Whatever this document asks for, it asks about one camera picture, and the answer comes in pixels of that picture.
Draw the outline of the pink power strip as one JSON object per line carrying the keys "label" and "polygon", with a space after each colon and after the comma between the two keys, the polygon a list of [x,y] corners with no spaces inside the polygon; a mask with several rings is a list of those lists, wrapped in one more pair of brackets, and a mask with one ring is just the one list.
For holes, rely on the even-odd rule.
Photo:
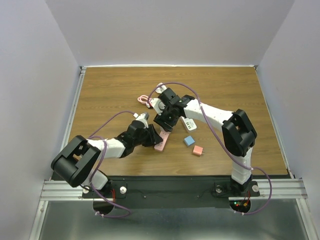
{"label": "pink power strip", "polygon": [[154,146],[154,149],[156,151],[162,152],[164,150],[166,142],[169,138],[169,135],[170,135],[169,131],[165,131],[163,128],[160,129],[159,136],[162,138],[162,142],[160,142]]}

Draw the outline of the blue usb charger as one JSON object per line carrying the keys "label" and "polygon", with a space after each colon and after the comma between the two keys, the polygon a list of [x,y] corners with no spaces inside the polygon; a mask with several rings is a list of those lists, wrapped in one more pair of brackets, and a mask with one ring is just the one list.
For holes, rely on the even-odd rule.
{"label": "blue usb charger", "polygon": [[195,140],[193,139],[193,137],[192,136],[187,136],[187,137],[185,137],[184,139],[183,139],[183,142],[185,143],[185,145],[187,146],[187,147],[190,147],[191,145],[193,145],[194,143],[195,143]]}

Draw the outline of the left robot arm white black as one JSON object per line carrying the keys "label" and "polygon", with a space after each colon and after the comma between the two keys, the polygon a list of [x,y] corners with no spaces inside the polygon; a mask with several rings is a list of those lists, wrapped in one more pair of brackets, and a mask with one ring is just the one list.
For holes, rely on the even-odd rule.
{"label": "left robot arm white black", "polygon": [[111,139],[91,140],[74,137],[51,162],[51,169],[71,187],[94,188],[100,197],[111,193],[108,177],[94,170],[98,159],[124,158],[137,146],[153,147],[163,142],[152,124],[134,120],[127,130]]}

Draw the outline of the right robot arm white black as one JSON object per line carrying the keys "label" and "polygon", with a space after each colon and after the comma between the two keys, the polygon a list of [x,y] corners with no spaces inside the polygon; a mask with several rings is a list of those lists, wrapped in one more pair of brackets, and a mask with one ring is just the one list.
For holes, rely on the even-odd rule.
{"label": "right robot arm white black", "polygon": [[156,111],[154,122],[166,132],[171,132],[181,117],[206,123],[212,132],[221,131],[223,139],[218,142],[232,160],[231,192],[242,195],[248,191],[252,181],[251,156],[257,132],[245,111],[222,110],[190,95],[179,97],[171,88],[147,102],[149,108]]}

